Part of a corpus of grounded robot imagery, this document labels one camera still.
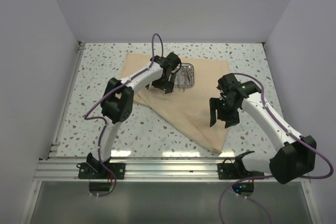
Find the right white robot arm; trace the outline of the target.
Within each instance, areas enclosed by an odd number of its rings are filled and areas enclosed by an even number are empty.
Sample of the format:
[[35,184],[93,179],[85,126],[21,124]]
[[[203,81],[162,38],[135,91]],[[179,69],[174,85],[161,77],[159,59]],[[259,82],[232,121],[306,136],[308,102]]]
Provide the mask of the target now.
[[219,98],[210,98],[210,126],[223,121],[225,128],[240,123],[239,110],[247,112],[264,131],[276,153],[262,157],[256,151],[237,155],[232,163],[222,162],[219,169],[231,177],[271,174],[281,184],[286,184],[314,170],[317,143],[312,136],[303,136],[293,129],[266,101],[261,84],[240,82],[233,73],[218,80]]

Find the beige cloth wrap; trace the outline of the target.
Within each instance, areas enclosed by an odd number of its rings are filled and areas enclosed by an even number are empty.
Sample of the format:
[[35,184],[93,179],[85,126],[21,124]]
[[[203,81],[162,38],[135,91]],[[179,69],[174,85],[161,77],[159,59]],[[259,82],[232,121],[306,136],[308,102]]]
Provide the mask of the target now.
[[225,122],[210,126],[210,98],[219,96],[217,81],[229,73],[227,60],[185,58],[183,63],[194,67],[194,85],[186,90],[175,88],[172,93],[150,87],[134,96],[135,103],[150,107],[174,128],[201,147],[221,153],[227,131]]

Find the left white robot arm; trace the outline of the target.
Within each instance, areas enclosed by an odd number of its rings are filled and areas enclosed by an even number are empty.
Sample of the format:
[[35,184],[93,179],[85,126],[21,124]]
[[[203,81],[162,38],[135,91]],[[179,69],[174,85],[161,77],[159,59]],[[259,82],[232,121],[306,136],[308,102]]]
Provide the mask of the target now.
[[109,80],[102,99],[85,114],[85,120],[104,121],[96,150],[87,157],[90,171],[97,178],[104,178],[109,172],[106,162],[111,157],[112,144],[122,122],[132,113],[134,95],[149,86],[166,94],[173,92],[174,79],[171,76],[181,63],[179,56],[172,52],[167,57],[154,56],[139,72]]

